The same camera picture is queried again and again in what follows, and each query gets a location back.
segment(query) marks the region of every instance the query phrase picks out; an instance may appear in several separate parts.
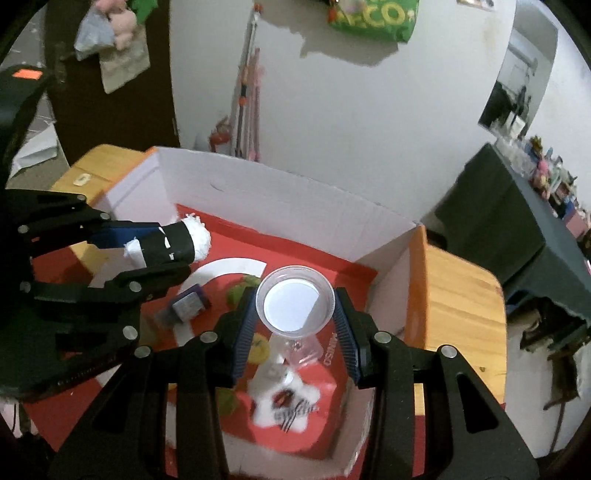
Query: plastic bag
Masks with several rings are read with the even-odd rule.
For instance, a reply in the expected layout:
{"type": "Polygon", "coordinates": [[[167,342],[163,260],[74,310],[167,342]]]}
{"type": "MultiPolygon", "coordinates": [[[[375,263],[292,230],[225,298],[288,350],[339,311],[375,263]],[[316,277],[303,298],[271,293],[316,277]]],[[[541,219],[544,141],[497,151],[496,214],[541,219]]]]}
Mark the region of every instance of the plastic bag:
{"type": "Polygon", "coordinates": [[[76,58],[84,60],[103,48],[115,46],[115,33],[107,17],[96,8],[90,7],[86,16],[82,19],[74,49],[76,58]]]}
{"type": "Polygon", "coordinates": [[[337,30],[378,40],[407,42],[417,21],[418,0],[366,0],[367,6],[351,13],[350,2],[335,2],[329,23],[337,30]]]}

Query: mirror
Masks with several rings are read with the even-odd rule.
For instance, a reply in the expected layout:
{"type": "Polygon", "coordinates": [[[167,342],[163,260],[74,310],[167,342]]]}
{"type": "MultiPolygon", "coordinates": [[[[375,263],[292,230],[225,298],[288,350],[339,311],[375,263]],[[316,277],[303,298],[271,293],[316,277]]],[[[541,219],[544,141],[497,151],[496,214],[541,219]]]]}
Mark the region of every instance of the mirror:
{"type": "Polygon", "coordinates": [[[558,30],[532,0],[518,0],[501,71],[479,123],[523,137],[540,106],[556,55],[558,30]]]}

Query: wooden table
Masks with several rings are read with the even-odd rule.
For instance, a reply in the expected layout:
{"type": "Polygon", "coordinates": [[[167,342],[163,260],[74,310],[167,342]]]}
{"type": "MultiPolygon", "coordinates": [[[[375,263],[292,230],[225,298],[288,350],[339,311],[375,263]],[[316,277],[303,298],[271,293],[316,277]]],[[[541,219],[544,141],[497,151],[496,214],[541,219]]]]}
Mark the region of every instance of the wooden table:
{"type": "MultiPolygon", "coordinates": [[[[114,147],[113,145],[99,145],[90,150],[78,160],[51,187],[52,192],[81,193],[86,195],[86,201],[94,205],[100,197],[114,184],[125,177],[133,168],[146,157],[146,153],[114,147]],[[83,185],[78,180],[87,177],[83,185]]],[[[78,260],[93,275],[100,271],[107,257],[94,245],[81,242],[70,247],[78,260]]]]}
{"type": "MultiPolygon", "coordinates": [[[[82,193],[92,205],[145,156],[126,148],[100,145],[84,155],[52,190],[82,193]],[[82,174],[91,175],[88,182],[74,185],[82,174]]],[[[106,259],[99,249],[85,242],[73,245],[72,250],[91,274],[96,274],[106,259]]],[[[445,343],[454,345],[503,403],[506,318],[499,282],[490,272],[428,245],[424,228],[414,235],[410,250],[409,309],[414,306],[420,314],[408,316],[406,343],[427,350],[436,350],[445,343]]],[[[420,385],[415,389],[415,412],[424,414],[420,385]]]]}
{"type": "MultiPolygon", "coordinates": [[[[498,280],[489,271],[428,245],[424,229],[409,248],[406,344],[431,351],[440,345],[455,346],[499,403],[504,403],[506,316],[498,280]],[[413,314],[413,309],[420,314],[413,314]]],[[[424,411],[422,385],[415,385],[415,413],[424,415],[424,411]]]]}

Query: white fluffy tip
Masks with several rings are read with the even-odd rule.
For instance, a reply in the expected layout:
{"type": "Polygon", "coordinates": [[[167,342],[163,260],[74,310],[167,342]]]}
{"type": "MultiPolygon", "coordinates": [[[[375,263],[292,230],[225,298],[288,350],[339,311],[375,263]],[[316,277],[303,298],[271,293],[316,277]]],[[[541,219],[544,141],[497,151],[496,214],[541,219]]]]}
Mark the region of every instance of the white fluffy tip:
{"type": "Polygon", "coordinates": [[[205,224],[201,223],[201,219],[195,214],[187,215],[181,221],[187,227],[193,240],[193,247],[195,248],[195,258],[193,261],[199,262],[205,260],[212,246],[212,236],[205,228],[205,224]]]}

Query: pink plush toy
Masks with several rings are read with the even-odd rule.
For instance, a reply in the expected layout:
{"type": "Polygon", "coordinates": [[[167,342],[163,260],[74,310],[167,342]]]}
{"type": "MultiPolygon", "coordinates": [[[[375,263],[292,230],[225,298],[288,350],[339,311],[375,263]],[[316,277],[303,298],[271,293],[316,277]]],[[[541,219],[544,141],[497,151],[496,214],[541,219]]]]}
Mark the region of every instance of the pink plush toy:
{"type": "Polygon", "coordinates": [[[109,12],[121,11],[127,8],[125,0],[96,0],[95,8],[104,14],[109,12]]]}
{"type": "Polygon", "coordinates": [[[126,49],[131,45],[138,25],[135,14],[131,10],[123,10],[121,13],[109,14],[109,20],[115,33],[115,48],[120,51],[126,49]]]}
{"type": "Polygon", "coordinates": [[[542,175],[547,175],[550,171],[550,168],[548,167],[548,162],[546,162],[546,160],[540,160],[538,162],[538,170],[542,175]]]}

